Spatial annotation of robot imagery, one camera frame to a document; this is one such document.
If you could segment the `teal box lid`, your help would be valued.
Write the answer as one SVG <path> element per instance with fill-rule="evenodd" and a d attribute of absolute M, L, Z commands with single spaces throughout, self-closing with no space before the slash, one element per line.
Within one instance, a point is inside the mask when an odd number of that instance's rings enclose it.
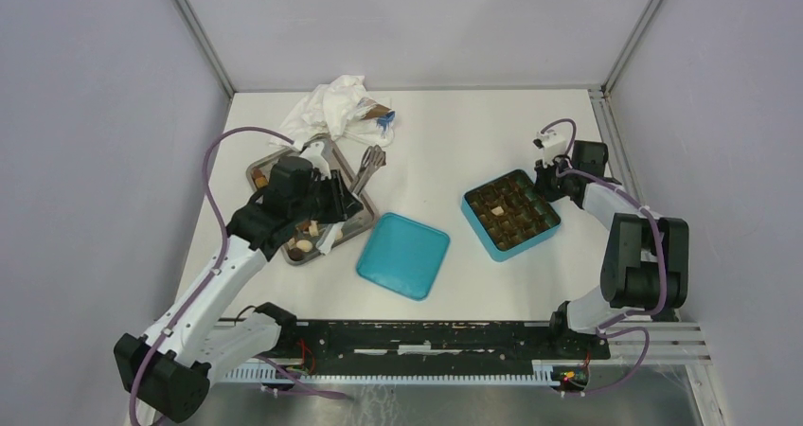
<path fill-rule="evenodd" d="M 422 301 L 432 290 L 450 243 L 445 232 L 388 212 L 376 222 L 356 273 L 393 293 Z"/>

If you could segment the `teal chocolate box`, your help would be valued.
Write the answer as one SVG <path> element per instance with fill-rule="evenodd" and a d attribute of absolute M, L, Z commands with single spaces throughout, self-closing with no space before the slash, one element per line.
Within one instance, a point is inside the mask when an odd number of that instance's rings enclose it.
<path fill-rule="evenodd" d="M 505 214 L 491 210 L 502 206 Z M 509 171 L 465 192 L 460 209 L 492 260 L 504 262 L 550 239 L 562 225 L 555 209 L 522 169 Z"/>

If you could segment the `brown blue wrapper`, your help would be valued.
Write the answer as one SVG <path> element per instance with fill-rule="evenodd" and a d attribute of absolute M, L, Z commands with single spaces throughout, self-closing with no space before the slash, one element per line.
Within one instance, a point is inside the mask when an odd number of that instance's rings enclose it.
<path fill-rule="evenodd" d="M 373 120 L 376 125 L 386 131 L 393 123 L 396 112 L 373 98 L 362 98 L 356 108 L 360 121 Z"/>

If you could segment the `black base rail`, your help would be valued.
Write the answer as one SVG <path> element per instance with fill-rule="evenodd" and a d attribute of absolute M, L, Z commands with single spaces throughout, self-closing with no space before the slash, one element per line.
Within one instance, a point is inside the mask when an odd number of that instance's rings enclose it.
<path fill-rule="evenodd" d="M 313 376 L 524 376 L 535 362 L 607 360 L 607 342 L 525 321 L 297 321 L 265 351 Z"/>

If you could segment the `white crumpled cloth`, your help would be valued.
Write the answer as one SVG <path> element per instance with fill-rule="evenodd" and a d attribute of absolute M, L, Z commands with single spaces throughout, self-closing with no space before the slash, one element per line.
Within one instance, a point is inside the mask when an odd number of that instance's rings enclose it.
<path fill-rule="evenodd" d="M 373 98 L 391 108 L 389 99 L 372 97 L 364 81 L 363 76 L 342 75 L 329 84 L 316 86 L 288 113 L 270 143 L 299 149 L 322 133 L 333 140 L 345 137 L 367 146 L 389 146 L 395 138 L 396 117 L 384 131 L 373 120 L 360 121 L 357 116 L 356 108 L 362 98 Z"/>

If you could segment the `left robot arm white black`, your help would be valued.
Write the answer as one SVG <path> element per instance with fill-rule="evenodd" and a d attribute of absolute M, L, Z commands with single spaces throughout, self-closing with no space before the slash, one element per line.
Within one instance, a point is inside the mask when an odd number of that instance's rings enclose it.
<path fill-rule="evenodd" d="M 180 423 L 204 403 L 223 375 L 268 350 L 290 355 L 296 330 L 265 312 L 228 330 L 209 334 L 245 284 L 306 222 L 345 222 L 364 208 L 337 169 L 324 172 L 299 156 L 273 165 L 265 186 L 238 209 L 222 231 L 219 253 L 157 321 L 142 334 L 123 334 L 113 353 L 123 387 L 130 394 L 129 415 L 136 424 L 143 402 L 163 419 Z"/>

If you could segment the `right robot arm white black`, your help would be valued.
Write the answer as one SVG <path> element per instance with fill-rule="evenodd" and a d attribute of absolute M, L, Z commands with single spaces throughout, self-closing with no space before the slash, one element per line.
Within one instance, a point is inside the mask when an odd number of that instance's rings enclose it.
<path fill-rule="evenodd" d="M 599 283 L 552 313 L 549 350 L 570 358 L 584 347 L 584 334 L 601 335 L 624 319 L 681 308 L 688 293 L 687 222 L 651 212 L 617 179 L 606 176 L 606 144 L 568 143 L 544 134 L 534 145 L 540 152 L 536 192 L 550 203 L 570 199 L 608 232 Z"/>

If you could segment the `stainless steel tray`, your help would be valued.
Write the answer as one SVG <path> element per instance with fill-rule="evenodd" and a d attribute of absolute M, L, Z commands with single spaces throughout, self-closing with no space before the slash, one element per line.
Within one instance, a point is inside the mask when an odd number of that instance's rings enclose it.
<path fill-rule="evenodd" d="M 305 147 L 315 144 L 324 146 L 322 151 L 323 158 L 332 169 L 338 169 L 341 172 L 346 185 L 351 187 L 357 176 L 357 171 L 347 160 L 337 143 L 329 136 L 320 133 L 307 142 Z M 260 158 L 246 168 L 245 177 L 253 191 L 267 183 L 273 165 L 280 158 L 286 156 L 297 156 L 297 153 L 292 148 L 285 148 Z M 360 195 L 360 201 L 364 206 L 363 210 L 346 221 L 336 233 L 332 250 L 370 230 L 377 222 L 378 213 L 366 193 L 363 192 Z M 321 256 L 316 244 L 324 237 L 329 227 L 328 224 L 312 223 L 310 221 L 299 225 L 294 231 L 294 236 L 281 246 L 279 253 L 291 266 L 302 266 L 312 262 Z"/>

